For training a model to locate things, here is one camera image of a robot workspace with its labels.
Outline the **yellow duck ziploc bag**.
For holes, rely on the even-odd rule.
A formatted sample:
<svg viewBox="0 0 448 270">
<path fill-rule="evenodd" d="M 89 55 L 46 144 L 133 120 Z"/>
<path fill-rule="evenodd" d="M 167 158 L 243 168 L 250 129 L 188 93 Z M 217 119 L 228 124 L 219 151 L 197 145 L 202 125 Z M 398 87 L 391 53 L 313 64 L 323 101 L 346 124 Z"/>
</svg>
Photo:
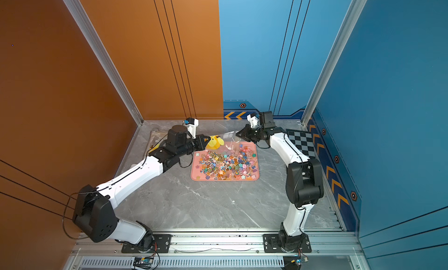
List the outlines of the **yellow duck ziploc bag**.
<svg viewBox="0 0 448 270">
<path fill-rule="evenodd" d="M 218 153 L 234 153 L 239 150 L 244 140 L 236 135 L 235 131 L 210 136 L 206 150 Z"/>
</svg>

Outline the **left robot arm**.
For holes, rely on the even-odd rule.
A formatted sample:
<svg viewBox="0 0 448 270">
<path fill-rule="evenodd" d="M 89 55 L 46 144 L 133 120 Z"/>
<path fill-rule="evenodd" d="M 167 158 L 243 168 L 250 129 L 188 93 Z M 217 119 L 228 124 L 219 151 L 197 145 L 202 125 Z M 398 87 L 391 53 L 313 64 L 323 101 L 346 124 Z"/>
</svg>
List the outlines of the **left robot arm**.
<svg viewBox="0 0 448 270">
<path fill-rule="evenodd" d="M 154 251 L 153 231 L 141 222 L 120 219 L 115 209 L 134 191 L 178 164 L 181 157 L 205 150 L 210 141 L 210 136 L 196 134 L 194 125 L 173 126 L 136 166 L 97 187 L 83 187 L 77 193 L 73 223 L 95 243 L 113 239 L 139 252 Z"/>
</svg>

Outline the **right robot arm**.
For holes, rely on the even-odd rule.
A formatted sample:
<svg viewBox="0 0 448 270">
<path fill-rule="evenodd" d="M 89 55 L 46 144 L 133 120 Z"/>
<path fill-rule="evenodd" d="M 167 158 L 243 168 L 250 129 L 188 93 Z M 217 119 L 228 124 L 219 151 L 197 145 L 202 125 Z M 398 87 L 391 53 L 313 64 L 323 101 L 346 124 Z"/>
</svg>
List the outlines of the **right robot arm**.
<svg viewBox="0 0 448 270">
<path fill-rule="evenodd" d="M 287 167 L 285 191 L 290 205 L 278 232 L 278 247 L 284 252 L 310 253 L 312 248 L 305 223 L 315 204 L 324 196 L 322 165 L 293 144 L 287 131 L 276 126 L 271 111 L 249 114 L 247 120 L 248 124 L 237 137 L 253 143 L 265 141 Z"/>
</svg>

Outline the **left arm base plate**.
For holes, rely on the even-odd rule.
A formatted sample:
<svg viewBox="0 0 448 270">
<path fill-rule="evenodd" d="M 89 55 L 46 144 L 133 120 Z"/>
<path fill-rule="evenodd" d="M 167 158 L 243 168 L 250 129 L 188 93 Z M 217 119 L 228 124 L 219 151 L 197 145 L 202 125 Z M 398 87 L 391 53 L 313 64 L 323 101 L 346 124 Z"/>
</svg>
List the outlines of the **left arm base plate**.
<svg viewBox="0 0 448 270">
<path fill-rule="evenodd" d="M 125 242 L 122 244 L 121 252 L 125 254 L 166 254 L 169 252 L 172 240 L 171 234 L 153 234 L 145 236 L 138 244 Z"/>
</svg>

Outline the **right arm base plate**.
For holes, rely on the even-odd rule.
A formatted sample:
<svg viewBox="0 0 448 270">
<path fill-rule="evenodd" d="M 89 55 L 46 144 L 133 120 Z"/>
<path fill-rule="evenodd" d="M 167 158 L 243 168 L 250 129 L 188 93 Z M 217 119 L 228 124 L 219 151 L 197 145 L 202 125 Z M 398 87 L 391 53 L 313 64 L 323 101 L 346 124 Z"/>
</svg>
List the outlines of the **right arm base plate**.
<svg viewBox="0 0 448 270">
<path fill-rule="evenodd" d="M 262 235 L 262 239 L 266 253 L 300 252 L 307 254 L 312 252 L 309 236 L 305 233 L 298 236 L 268 233 Z"/>
</svg>

